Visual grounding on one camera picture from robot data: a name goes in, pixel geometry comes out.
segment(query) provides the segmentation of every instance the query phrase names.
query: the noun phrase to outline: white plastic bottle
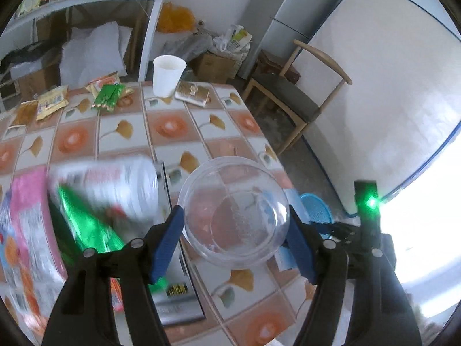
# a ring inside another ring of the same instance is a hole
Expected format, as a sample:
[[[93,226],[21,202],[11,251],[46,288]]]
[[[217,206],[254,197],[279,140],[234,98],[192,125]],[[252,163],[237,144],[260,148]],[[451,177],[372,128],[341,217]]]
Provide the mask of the white plastic bottle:
[[[59,183],[67,183],[93,209],[113,208],[133,221],[156,218],[157,173],[145,156],[57,166],[49,173],[51,194]]]

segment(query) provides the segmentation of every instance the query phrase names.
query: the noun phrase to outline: pink package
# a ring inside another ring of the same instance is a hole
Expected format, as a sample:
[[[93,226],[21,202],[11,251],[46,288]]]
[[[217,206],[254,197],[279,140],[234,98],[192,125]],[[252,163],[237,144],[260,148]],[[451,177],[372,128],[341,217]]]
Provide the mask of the pink package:
[[[10,287],[17,312],[40,342],[67,278],[48,209],[46,167],[13,179],[10,217],[15,237],[8,250],[15,286]]]

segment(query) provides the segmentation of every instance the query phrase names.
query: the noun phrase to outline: chair seat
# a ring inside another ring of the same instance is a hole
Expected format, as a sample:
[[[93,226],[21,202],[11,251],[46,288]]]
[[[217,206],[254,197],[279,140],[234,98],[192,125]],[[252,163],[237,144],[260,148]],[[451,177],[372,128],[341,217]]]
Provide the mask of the chair seat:
[[[304,122],[309,123],[317,118],[319,106],[287,79],[278,74],[257,74],[253,78],[287,105]]]

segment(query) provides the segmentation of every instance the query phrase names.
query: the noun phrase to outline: green wrapper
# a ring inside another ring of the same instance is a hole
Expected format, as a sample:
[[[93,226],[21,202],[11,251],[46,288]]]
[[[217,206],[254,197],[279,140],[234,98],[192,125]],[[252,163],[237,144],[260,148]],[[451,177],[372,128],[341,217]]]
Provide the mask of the green wrapper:
[[[93,107],[97,109],[105,109],[108,112],[113,112],[120,95],[125,89],[123,84],[105,84],[102,86],[98,96],[96,96]]]
[[[67,185],[58,186],[61,209],[80,250],[93,247],[98,253],[117,251],[125,246],[115,231],[97,219],[88,206]],[[161,277],[154,285],[149,285],[151,292],[166,290],[168,281]]]

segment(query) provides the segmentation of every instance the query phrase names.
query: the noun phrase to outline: table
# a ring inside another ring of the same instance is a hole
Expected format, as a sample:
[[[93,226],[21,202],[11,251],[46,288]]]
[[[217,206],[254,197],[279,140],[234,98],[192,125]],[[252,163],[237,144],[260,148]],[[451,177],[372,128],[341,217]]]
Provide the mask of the table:
[[[127,84],[135,91],[118,103],[113,114],[76,108],[84,99],[93,101],[85,89],[70,91],[66,108],[27,128],[6,130],[15,117],[14,112],[1,114],[2,194],[8,190],[12,178],[38,165],[142,154],[164,162],[175,204],[188,176],[179,163],[188,152],[197,165],[226,155],[240,155],[262,163],[285,189],[290,202],[298,207],[296,190],[238,92],[228,85],[198,84],[210,90],[210,102],[205,108],[175,99],[154,98],[151,83],[136,82]],[[214,125],[217,120],[221,121],[219,127]],[[42,146],[33,155],[28,149],[39,136]],[[179,173],[172,171],[178,166]],[[166,202],[166,199],[160,201],[162,212],[169,209]],[[167,327],[172,344],[265,345],[293,325],[297,317],[300,322],[304,320],[314,287],[299,276],[297,269],[281,272],[272,258],[255,268],[231,271],[208,263],[185,240],[182,243],[206,320]],[[120,343],[131,344],[126,332],[120,334]]]
[[[95,3],[99,1],[115,1],[115,0],[54,0],[49,3],[34,9],[30,13],[14,19],[6,27],[4,33],[9,33],[21,25],[31,22],[32,20],[42,18],[55,11],[66,9],[67,7],[82,5],[86,3]],[[152,9],[150,11],[149,22],[146,29],[146,35],[144,37],[144,44],[142,46],[141,62],[139,67],[138,80],[141,82],[146,80],[147,65],[149,61],[150,50],[152,47],[152,40],[154,38],[155,28],[157,26],[158,16],[160,15],[160,9],[162,7],[163,0],[149,0],[153,2]]]

